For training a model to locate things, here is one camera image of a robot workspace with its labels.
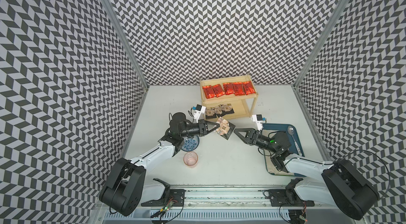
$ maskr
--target cable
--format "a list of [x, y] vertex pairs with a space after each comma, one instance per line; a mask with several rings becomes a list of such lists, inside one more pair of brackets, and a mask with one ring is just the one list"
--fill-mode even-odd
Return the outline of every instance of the cable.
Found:
[[379, 157], [376, 153], [371, 152], [371, 151], [369, 151], [369, 150], [363, 150], [363, 149], [354, 150], [354, 151], [348, 153], [347, 155], [345, 155], [345, 156], [344, 156], [343, 158], [341, 158], [340, 160], [342, 160], [342, 159], [348, 157], [349, 155], [351, 155], [351, 154], [353, 154], [353, 153], [355, 153], [355, 152], [357, 152], [357, 151], [368, 152], [368, 153], [373, 154], [373, 155], [376, 156], [376, 157], [382, 162], [382, 164], [385, 166], [386, 172], [388, 173], [388, 186], [386, 187], [385, 193], [379, 198], [379, 199], [383, 199], [383, 198], [386, 196], [386, 194], [388, 193], [389, 188], [391, 187], [391, 180], [392, 180], [387, 164], [384, 163], [384, 161], [382, 160], [382, 158]]
[[286, 132], [286, 131], [272, 131], [272, 132], [268, 133], [268, 138], [269, 138], [269, 135], [270, 135], [270, 134], [272, 134], [272, 133], [277, 133], [277, 132]]
[[114, 193], [113, 193], [113, 197], [111, 197], [110, 204], [109, 204], [109, 208], [108, 208], [108, 211], [110, 212], [110, 214], [115, 214], [115, 213], [118, 212], [118, 211], [116, 211], [115, 213], [113, 213], [113, 212], [111, 211], [111, 203], [113, 202], [113, 199], [114, 199], [114, 196], [116, 195], [117, 189], [119, 188], [119, 186], [120, 186], [120, 184], [121, 184], [123, 178], [127, 175], [127, 173], [128, 173], [129, 170], [130, 170], [130, 168], [128, 167], [128, 170], [125, 172], [124, 176], [121, 178], [119, 184], [117, 185], [116, 190], [115, 190]]
[[282, 218], [282, 220], [286, 221], [287, 223], [292, 224], [290, 221], [285, 220], [285, 218], [281, 215], [281, 207], [282, 207], [283, 205], [289, 205], [289, 204], [284, 203], [284, 204], [281, 204], [281, 205], [280, 205], [280, 207], [279, 207], [279, 216]]
[[303, 201], [303, 204], [304, 204], [304, 208], [303, 208], [303, 210], [302, 210], [302, 216], [303, 216], [303, 214], [306, 214], [306, 218], [307, 218], [307, 212], [306, 212], [307, 206], [306, 206], [306, 201]]
[[285, 167], [286, 167], [286, 165], [291, 161], [291, 160], [293, 160], [293, 159], [296, 159], [296, 158], [292, 158], [292, 159], [290, 159], [289, 161], [287, 161], [287, 163], [285, 164]]
[[193, 123], [195, 121], [195, 117], [193, 116], [192, 109], [193, 108], [190, 108], [190, 110], [188, 110], [188, 113], [193, 118], [193, 120], [192, 120], [192, 123]]
[[269, 191], [268, 191], [268, 196], [265, 196], [265, 192], [266, 192], [266, 191], [262, 191], [262, 195], [263, 195], [265, 198], [269, 198], [269, 196], [270, 196]]
[[183, 211], [183, 207], [184, 207], [184, 206], [185, 206], [185, 202], [183, 203], [183, 206], [182, 206], [182, 209], [180, 210], [180, 212], [179, 212], [175, 217], [173, 217], [172, 219], [168, 220], [167, 223], [170, 222], [171, 220], [175, 219], [176, 217], [178, 217], [178, 216], [181, 214], [181, 212]]
[[192, 109], [193, 109], [193, 108], [190, 108], [190, 110], [188, 110], [188, 113], [189, 113], [189, 115], [190, 115], [191, 117], [193, 117]]
[[261, 153], [261, 152], [259, 151], [259, 147], [258, 147], [258, 152], [259, 152], [261, 155], [263, 155], [263, 156], [271, 156], [271, 151], [267, 150], [267, 151], [269, 152], [269, 155], [266, 155], [266, 154], [265, 154], [265, 149], [263, 149], [263, 148], [261, 148], [261, 149], [263, 150], [263, 153]]

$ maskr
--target black and white patterned wallpaper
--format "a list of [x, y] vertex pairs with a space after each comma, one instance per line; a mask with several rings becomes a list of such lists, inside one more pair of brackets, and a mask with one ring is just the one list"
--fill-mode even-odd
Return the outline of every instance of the black and white patterned wallpaper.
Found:
[[110, 0], [150, 85], [290, 84], [338, 0]]
[[0, 222], [84, 223], [142, 93], [98, 0], [0, 0]]
[[[388, 196], [372, 222], [406, 223], [405, 0], [351, 0], [299, 90], [334, 159], [356, 149], [384, 157]], [[387, 172], [367, 153], [351, 159], [381, 194]]]

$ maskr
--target pink plastic cup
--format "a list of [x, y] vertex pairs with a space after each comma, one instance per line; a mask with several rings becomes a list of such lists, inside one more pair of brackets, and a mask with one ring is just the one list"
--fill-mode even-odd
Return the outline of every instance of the pink plastic cup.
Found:
[[198, 157], [197, 154], [193, 151], [185, 153], [183, 156], [183, 162], [188, 166], [193, 166], [197, 163]]

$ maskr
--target blue bowl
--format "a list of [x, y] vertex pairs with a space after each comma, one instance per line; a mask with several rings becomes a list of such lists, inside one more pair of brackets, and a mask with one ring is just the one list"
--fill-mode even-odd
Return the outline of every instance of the blue bowl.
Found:
[[195, 136], [193, 138], [184, 138], [185, 144], [181, 148], [183, 151], [190, 152], [196, 149], [199, 146], [199, 136]]

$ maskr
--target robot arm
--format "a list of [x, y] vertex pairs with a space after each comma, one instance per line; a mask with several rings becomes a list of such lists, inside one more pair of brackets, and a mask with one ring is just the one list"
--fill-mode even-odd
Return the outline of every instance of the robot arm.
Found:
[[323, 202], [336, 205], [347, 216], [360, 220], [379, 200], [378, 191], [348, 160], [320, 161], [290, 152], [289, 131], [279, 131], [271, 138], [253, 128], [235, 129], [234, 133], [245, 144], [272, 152], [271, 161], [279, 171], [306, 176], [286, 186], [286, 200], [292, 205], [302, 201]]
[[184, 144], [184, 137], [195, 135], [202, 137], [220, 126], [203, 119], [198, 120], [205, 107], [197, 105], [197, 108], [199, 110], [194, 115], [194, 118], [197, 117], [197, 123], [187, 120], [184, 113], [175, 113], [169, 122], [170, 128], [158, 141], [157, 146], [131, 160], [119, 159], [114, 164], [103, 189], [100, 191], [100, 201], [122, 215], [128, 216], [140, 201], [145, 202], [157, 199], [157, 197], [160, 198], [165, 187], [161, 183], [144, 185], [147, 172], [176, 155]]

